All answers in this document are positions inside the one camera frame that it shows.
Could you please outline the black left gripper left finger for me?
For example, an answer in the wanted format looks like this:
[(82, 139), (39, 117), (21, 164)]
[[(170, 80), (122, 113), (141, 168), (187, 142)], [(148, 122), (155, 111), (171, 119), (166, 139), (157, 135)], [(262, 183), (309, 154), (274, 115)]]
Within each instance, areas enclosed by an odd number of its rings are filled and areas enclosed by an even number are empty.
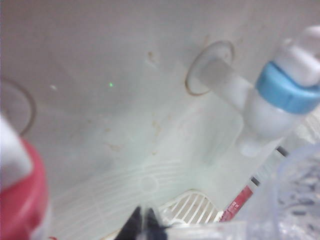
[(137, 206), (119, 232), (120, 240), (135, 240), (142, 231), (142, 208)]

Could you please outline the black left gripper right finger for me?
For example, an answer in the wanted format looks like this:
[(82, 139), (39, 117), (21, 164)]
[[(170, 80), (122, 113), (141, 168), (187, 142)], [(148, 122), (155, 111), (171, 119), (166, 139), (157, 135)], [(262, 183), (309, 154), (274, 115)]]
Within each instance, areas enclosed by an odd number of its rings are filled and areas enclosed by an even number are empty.
[(167, 240), (166, 227), (162, 226), (152, 208), (148, 208), (144, 219), (144, 232), (147, 240)]

